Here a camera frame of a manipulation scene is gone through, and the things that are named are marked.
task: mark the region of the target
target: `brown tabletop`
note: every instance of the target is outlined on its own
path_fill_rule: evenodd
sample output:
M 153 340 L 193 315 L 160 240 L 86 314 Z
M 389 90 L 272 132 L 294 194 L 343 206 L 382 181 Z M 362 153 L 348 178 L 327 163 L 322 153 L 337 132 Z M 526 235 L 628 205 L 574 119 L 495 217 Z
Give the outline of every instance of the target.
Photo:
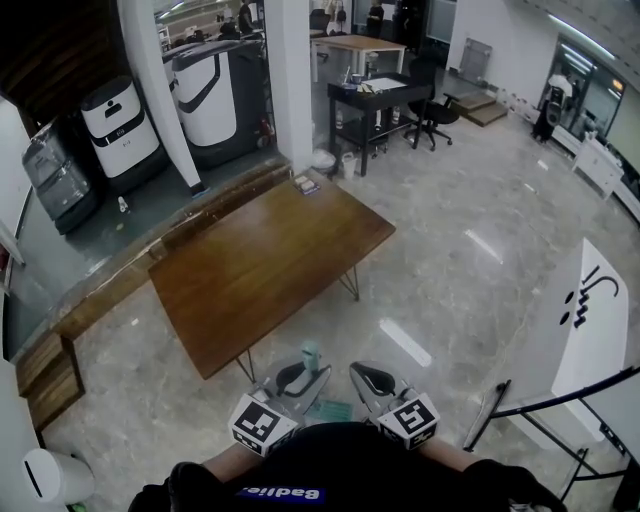
M 325 46 L 335 46 L 336 48 L 344 48 L 346 50 L 367 50 L 367 51 L 384 51 L 384 50 L 403 50 L 406 46 L 402 44 L 392 43 L 384 39 L 375 39 L 367 36 L 330 36 L 318 37 L 313 40 L 314 43 Z
M 316 173 L 289 180 L 158 262 L 151 280 L 203 378 L 241 355 L 395 228 Z

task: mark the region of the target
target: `fluorescent light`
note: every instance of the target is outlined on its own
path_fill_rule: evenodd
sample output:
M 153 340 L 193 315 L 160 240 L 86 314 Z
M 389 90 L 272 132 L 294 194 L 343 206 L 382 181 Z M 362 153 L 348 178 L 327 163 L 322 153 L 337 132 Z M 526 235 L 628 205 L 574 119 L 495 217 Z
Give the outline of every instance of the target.
M 593 66 L 593 62 L 591 62 L 589 59 L 586 59 L 585 57 L 583 57 L 582 55 L 580 55 L 577 51 L 575 51 L 573 48 L 570 48 L 569 46 L 567 46 L 566 44 L 562 44 L 561 45 L 565 50 L 567 50 L 571 55 L 573 55 L 574 57 L 576 57 L 578 60 L 580 60 L 580 62 L 582 64 L 584 64 L 585 66 Z
M 409 336 L 397 323 L 390 318 L 380 319 L 382 329 L 398 346 L 409 354 L 416 362 L 426 368 L 431 364 L 431 356 L 418 343 Z
M 591 71 L 591 66 L 587 67 L 584 64 L 582 64 L 578 59 L 574 59 L 571 55 L 569 55 L 568 53 L 565 53 L 564 56 L 566 57 L 566 59 L 570 62 L 572 62 L 573 64 L 575 64 L 576 66 L 578 66 L 580 69 L 584 69 L 585 72 L 589 72 Z
M 572 68 L 577 69 L 578 71 L 580 71 L 580 73 L 582 73 L 583 75 L 586 75 L 588 73 L 588 71 L 585 71 L 583 67 L 578 67 L 575 64 L 569 63 L 569 66 L 571 66 Z
M 577 28 L 572 27 L 571 25 L 569 25 L 567 22 L 562 21 L 560 18 L 556 18 L 553 14 L 549 14 L 549 18 L 551 18 L 553 21 L 555 21 L 556 23 L 559 23 L 560 25 L 562 25 L 563 27 L 569 29 L 570 31 L 572 31 L 574 34 L 579 35 L 581 37 L 583 37 L 584 39 L 586 39 L 587 41 L 589 41 L 591 44 L 597 46 L 602 52 L 604 52 L 604 54 L 609 57 L 610 59 L 615 60 L 616 56 L 611 53 L 609 50 L 607 50 L 604 46 L 596 43 L 593 39 L 591 39 L 588 35 L 583 34 L 582 32 L 580 32 Z
M 500 265 L 504 263 L 504 261 L 502 261 L 502 258 L 498 256 L 498 253 L 493 250 L 493 247 L 491 247 L 487 242 L 485 242 L 482 238 L 476 235 L 476 233 L 473 230 L 467 229 L 464 232 L 464 234 L 467 235 L 469 238 L 471 238 L 471 240 L 473 240 L 475 243 L 477 243 L 482 250 L 484 250 L 493 259 L 495 259 L 498 263 L 500 263 Z

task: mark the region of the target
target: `blue label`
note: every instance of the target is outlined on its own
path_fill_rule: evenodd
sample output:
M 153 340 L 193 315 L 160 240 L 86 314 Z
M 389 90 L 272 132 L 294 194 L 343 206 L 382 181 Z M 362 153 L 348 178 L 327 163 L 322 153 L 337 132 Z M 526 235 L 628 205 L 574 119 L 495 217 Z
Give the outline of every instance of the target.
M 236 496 L 243 498 L 279 501 L 282 503 L 324 503 L 324 489 L 305 489 L 301 487 L 245 487 Z

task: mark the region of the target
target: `teal mat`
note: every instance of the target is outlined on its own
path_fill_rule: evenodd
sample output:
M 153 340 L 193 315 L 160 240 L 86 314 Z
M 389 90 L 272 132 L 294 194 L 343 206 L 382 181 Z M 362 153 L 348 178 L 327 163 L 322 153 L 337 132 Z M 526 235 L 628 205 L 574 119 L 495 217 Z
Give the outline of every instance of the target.
M 344 423 L 351 421 L 353 406 L 344 402 L 316 400 L 305 416 L 318 423 Z

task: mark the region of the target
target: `paper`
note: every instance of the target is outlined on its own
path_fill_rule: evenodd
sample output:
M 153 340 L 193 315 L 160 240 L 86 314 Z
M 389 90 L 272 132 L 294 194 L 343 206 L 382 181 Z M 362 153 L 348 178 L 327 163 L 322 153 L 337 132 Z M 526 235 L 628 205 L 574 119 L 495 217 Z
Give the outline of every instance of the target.
M 374 78 L 363 82 L 373 88 L 374 91 L 386 91 L 388 89 L 397 89 L 398 87 L 406 87 L 407 84 L 398 82 L 391 78 Z

